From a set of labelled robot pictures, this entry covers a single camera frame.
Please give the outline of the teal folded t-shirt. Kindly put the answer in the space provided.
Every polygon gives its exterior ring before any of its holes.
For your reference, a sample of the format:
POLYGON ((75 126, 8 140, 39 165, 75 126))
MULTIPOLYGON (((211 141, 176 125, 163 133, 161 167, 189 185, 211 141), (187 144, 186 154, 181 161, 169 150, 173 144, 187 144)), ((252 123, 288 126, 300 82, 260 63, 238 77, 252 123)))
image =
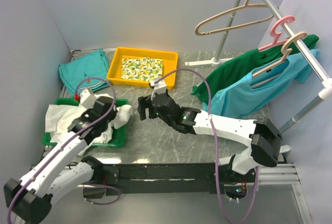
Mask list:
POLYGON ((78 89, 79 92, 83 88, 98 91, 108 87, 107 83, 95 79, 96 77, 106 79, 108 69, 108 57, 103 49, 96 50, 58 67, 59 77, 71 96, 75 95, 75 90, 80 82, 82 84, 78 89))

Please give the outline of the aluminium rail frame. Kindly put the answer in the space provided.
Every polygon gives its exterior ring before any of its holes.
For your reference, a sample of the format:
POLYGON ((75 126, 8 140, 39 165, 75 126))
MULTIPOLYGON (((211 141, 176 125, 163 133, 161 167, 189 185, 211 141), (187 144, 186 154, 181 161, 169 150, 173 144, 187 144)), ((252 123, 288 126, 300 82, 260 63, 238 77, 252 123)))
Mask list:
MULTIPOLYGON (((282 145, 280 153, 289 151, 290 148, 287 145, 282 145)), ((251 195, 255 195, 259 182, 263 183, 272 183, 274 185, 279 184, 297 184, 299 183, 298 175, 295 171, 293 165, 280 164, 278 162, 276 167, 265 167, 265 166, 256 166, 251 169, 247 174, 241 175, 237 174, 229 169, 228 161, 231 157, 226 158, 216 158, 215 159, 215 179, 216 179, 216 193, 224 193, 224 188, 226 186, 239 186, 247 182, 252 183, 253 187, 251 190, 251 195)), ((66 173, 69 170, 66 168, 63 169, 62 173, 66 173)), ((91 187, 98 187, 97 184, 90 184, 91 187)), ((104 185, 103 187, 98 187, 101 189, 113 189, 118 193, 121 193, 119 189, 104 185)))

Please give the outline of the black base beam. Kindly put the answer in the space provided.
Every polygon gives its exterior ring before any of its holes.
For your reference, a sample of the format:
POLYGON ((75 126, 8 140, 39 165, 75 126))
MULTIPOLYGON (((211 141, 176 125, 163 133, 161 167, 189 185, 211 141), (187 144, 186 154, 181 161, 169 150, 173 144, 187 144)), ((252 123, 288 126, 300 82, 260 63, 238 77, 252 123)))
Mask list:
POLYGON ((106 164, 93 184, 112 186, 123 194, 216 193, 215 163, 106 164))

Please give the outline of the yellow plastic tray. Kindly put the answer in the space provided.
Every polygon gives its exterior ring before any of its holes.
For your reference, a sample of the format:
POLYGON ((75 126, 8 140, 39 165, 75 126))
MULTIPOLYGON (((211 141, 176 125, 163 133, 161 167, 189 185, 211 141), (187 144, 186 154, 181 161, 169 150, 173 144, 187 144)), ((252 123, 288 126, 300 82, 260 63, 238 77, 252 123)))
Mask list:
POLYGON ((139 59, 149 57, 152 59, 161 59, 163 61, 163 73, 167 73, 177 69, 178 53, 171 51, 160 51, 141 48, 118 47, 113 55, 112 61, 106 78, 115 85, 135 86, 148 88, 146 81, 128 80, 121 78, 122 60, 125 58, 139 59))

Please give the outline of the metal clothes rack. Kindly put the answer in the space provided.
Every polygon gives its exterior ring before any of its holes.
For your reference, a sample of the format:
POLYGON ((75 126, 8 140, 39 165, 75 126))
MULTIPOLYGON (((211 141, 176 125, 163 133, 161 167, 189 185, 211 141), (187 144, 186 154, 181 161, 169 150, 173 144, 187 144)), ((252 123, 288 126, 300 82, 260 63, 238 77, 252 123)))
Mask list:
MULTIPOLYGON (((255 3, 265 3, 267 4, 269 10, 272 12, 274 17, 279 20, 283 16, 281 16, 281 13, 277 6, 274 5, 274 3, 271 0, 251 0, 251 4, 255 3)), ((228 35, 228 32, 223 32, 223 37, 220 41, 217 53, 215 57, 213 57, 211 60, 205 60, 200 62, 186 62, 185 65, 187 67, 199 67, 199 66, 213 66, 218 67, 221 63, 226 62, 227 59, 219 59, 221 50, 224 46, 224 41, 226 40, 226 37, 228 35)), ((285 23, 283 26, 280 26, 277 28, 277 32, 282 32, 282 35, 280 36, 281 40, 287 40, 288 38, 294 36, 296 33, 292 30, 290 27, 290 23, 285 23)), ((312 67, 318 78, 322 82, 323 89, 318 93, 318 96, 315 97, 310 103, 308 103, 301 111, 299 111, 296 115, 294 115, 286 124, 284 124, 279 131, 283 134, 287 130, 289 130, 292 126, 294 126, 297 122, 299 122, 305 115, 307 115, 311 110, 313 110, 315 107, 317 107, 320 103, 322 103, 324 100, 327 100, 331 97, 331 78, 328 76, 328 74, 325 72, 323 67, 320 65, 320 63, 317 61, 317 59, 313 56, 313 54, 309 51, 309 48, 304 44, 303 39, 293 42, 295 46, 298 48, 300 53, 304 56, 307 63, 312 67)))

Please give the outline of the pink hanger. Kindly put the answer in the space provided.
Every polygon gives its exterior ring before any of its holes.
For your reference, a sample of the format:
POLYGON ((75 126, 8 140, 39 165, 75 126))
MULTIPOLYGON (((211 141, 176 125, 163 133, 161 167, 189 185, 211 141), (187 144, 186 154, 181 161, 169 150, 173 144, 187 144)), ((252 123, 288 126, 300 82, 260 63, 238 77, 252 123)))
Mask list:
POLYGON ((273 38, 272 42, 264 45, 262 47, 258 48, 258 51, 264 51, 267 49, 270 49, 272 47, 278 46, 278 45, 283 45, 286 42, 285 40, 281 40, 280 36, 282 35, 282 32, 277 32, 277 28, 280 26, 283 26, 285 23, 293 23, 295 21, 295 17, 292 15, 286 15, 279 19, 270 29, 270 36, 273 38))

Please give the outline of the lemon print folded cloth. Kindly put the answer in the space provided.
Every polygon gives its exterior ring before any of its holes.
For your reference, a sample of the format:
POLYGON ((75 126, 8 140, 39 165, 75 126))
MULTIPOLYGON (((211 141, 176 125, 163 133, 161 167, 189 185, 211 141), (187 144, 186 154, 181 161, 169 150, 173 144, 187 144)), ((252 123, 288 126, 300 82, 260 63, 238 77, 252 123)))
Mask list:
POLYGON ((162 75, 162 59, 150 57, 122 59, 121 79, 150 82, 162 75))

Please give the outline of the green plastic tray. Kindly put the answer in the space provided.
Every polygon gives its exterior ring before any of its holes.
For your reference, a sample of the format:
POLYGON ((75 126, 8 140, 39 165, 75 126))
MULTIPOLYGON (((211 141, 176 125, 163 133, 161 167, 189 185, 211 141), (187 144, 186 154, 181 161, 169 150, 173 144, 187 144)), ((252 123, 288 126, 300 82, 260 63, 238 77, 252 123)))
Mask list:
MULTIPOLYGON (((67 132, 62 136, 61 140, 57 144, 49 143, 48 145, 53 145, 57 151, 68 151, 70 149, 77 149, 78 151, 82 151, 85 149, 91 142, 101 135, 106 129, 107 124, 97 124, 100 120, 102 120, 106 115, 103 115, 100 119, 97 121, 94 121, 92 123, 89 123, 87 121, 87 118, 85 117, 86 109, 80 117, 73 120, 73 122, 70 124, 70 126, 67 129, 67 132)), ((45 132, 42 143, 44 143, 44 140, 49 138, 50 135, 45 132)))

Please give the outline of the beige hanger with shirt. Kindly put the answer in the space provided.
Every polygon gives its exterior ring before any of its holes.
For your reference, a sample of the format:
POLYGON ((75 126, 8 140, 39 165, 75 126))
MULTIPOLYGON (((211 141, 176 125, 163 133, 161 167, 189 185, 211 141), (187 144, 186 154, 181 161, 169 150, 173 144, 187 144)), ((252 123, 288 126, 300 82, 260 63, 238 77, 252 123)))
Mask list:
POLYGON ((283 62, 286 61, 287 56, 291 53, 292 49, 289 48, 289 45, 295 41, 298 40, 302 40, 303 38, 307 37, 307 33, 306 32, 298 32, 296 33, 294 36, 288 38, 285 42, 285 44, 282 46, 281 48, 281 53, 283 54, 283 56, 281 58, 279 58, 278 60, 274 61, 272 64, 262 68, 261 70, 255 72, 252 77, 255 78, 257 76, 259 76, 260 74, 263 74, 265 72, 269 72, 271 71, 275 66, 278 66, 280 64, 282 64, 283 62))

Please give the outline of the white daisy print t-shirt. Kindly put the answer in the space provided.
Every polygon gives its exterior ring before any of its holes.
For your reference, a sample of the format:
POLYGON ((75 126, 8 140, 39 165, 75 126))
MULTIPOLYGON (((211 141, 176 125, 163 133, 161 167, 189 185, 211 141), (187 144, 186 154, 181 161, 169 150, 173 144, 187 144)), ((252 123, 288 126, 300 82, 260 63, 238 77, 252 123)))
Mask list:
MULTIPOLYGON (((83 156, 91 146, 121 147, 124 144, 125 125, 133 115, 133 107, 128 100, 119 99, 116 102, 120 102, 116 104, 116 118, 108 124, 107 129, 99 137, 78 154, 79 156, 83 156)), ((73 120, 80 117, 85 110, 80 103, 69 98, 59 98, 58 103, 49 105, 45 116, 45 132, 50 137, 45 139, 44 143, 57 144, 73 120)))

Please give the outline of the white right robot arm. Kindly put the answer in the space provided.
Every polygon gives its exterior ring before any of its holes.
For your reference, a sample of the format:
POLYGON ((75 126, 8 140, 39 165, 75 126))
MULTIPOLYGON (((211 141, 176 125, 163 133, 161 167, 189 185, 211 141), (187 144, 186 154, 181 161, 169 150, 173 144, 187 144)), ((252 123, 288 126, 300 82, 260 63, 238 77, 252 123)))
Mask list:
POLYGON ((268 118, 244 120, 209 115, 203 110, 179 106, 167 93, 140 96, 137 100, 141 120, 160 118, 183 134, 217 136, 245 145, 246 149, 227 163, 231 181, 240 181, 256 166, 278 164, 282 134, 268 118))

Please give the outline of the green t-shirt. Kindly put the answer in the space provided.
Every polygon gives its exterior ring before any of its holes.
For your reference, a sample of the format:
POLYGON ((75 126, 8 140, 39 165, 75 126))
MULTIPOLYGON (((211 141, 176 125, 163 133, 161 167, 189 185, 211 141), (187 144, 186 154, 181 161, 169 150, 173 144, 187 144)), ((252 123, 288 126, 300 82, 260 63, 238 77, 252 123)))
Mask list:
MULTIPOLYGON (((303 41, 308 48, 313 49, 319 39, 320 38, 317 35, 310 34, 303 41)), ((210 87, 211 96, 213 97, 219 90, 237 82, 253 69, 279 59, 282 56, 281 48, 282 45, 264 51, 254 49, 231 59, 214 69, 206 77, 206 81, 210 87)), ((198 86, 193 86, 191 95, 195 95, 200 101, 208 103, 208 90, 204 82, 201 82, 198 86)))

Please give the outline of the light blue t-shirt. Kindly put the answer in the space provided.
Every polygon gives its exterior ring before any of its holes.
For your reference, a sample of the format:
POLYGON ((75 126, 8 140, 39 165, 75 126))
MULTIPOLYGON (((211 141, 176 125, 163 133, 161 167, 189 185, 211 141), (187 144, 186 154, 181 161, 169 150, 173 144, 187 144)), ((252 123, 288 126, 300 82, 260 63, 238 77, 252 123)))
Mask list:
POLYGON ((289 55, 269 72, 252 76, 262 68, 217 91, 211 100, 211 113, 230 118, 248 116, 285 91, 292 81, 305 83, 312 71, 301 53, 289 55))

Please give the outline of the beige empty hanger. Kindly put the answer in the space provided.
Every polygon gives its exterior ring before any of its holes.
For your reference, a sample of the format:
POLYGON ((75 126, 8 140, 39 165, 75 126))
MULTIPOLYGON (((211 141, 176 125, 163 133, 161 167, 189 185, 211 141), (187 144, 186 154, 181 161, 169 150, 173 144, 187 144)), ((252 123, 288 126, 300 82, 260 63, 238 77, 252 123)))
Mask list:
POLYGON ((236 16, 236 13, 238 11, 245 10, 245 9, 251 9, 251 8, 268 8, 267 4, 265 4, 265 3, 251 4, 250 1, 251 0, 236 0, 233 8, 230 8, 226 11, 220 12, 220 13, 214 15, 214 16, 211 16, 211 17, 201 21, 195 27, 195 34, 197 36, 205 36, 205 35, 211 35, 211 34, 216 34, 216 33, 221 33, 221 32, 227 32, 227 31, 230 31, 230 30, 235 30, 235 29, 239 29, 239 28, 242 28, 242 27, 250 26, 250 25, 263 23, 263 22, 266 22, 268 20, 271 20, 274 17, 274 15, 271 15, 267 18, 259 19, 259 20, 256 20, 256 21, 242 23, 242 24, 238 24, 238 25, 232 25, 233 19, 236 16), (221 28, 221 29, 204 31, 204 32, 200 31, 200 28, 203 25, 205 25, 209 22, 212 22, 213 20, 216 20, 218 18, 221 18, 224 15, 229 15, 229 21, 228 21, 228 24, 226 25, 226 27, 221 28))

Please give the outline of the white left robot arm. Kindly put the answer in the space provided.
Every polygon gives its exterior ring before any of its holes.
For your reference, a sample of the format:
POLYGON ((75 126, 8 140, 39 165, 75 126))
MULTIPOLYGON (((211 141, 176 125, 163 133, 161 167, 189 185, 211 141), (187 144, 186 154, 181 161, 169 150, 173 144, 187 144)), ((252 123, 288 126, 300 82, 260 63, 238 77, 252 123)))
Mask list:
POLYGON ((26 223, 41 223, 52 206, 80 184, 105 184, 104 165, 87 156, 71 170, 62 173, 73 159, 104 132, 117 114, 116 101, 111 97, 97 98, 92 107, 74 119, 54 149, 38 165, 19 180, 4 185, 8 207, 7 222, 16 214, 26 223))

